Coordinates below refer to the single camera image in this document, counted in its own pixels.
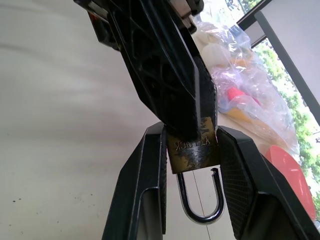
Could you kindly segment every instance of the padlock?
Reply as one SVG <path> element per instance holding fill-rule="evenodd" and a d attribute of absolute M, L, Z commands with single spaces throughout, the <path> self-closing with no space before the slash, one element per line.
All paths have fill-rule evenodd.
<path fill-rule="evenodd" d="M 193 142 L 181 141 L 167 134 L 167 149 L 173 174 L 220 164 L 218 143 L 211 117 L 201 118 L 199 132 L 198 140 Z"/>

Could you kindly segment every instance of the clear plastic bag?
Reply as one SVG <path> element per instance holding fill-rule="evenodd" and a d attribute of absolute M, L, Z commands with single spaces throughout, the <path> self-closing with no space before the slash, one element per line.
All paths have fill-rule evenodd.
<path fill-rule="evenodd" d="M 217 86 L 218 110 L 298 155 L 292 114 L 252 51 L 250 38 L 237 25 L 195 23 L 198 30 L 192 37 Z"/>

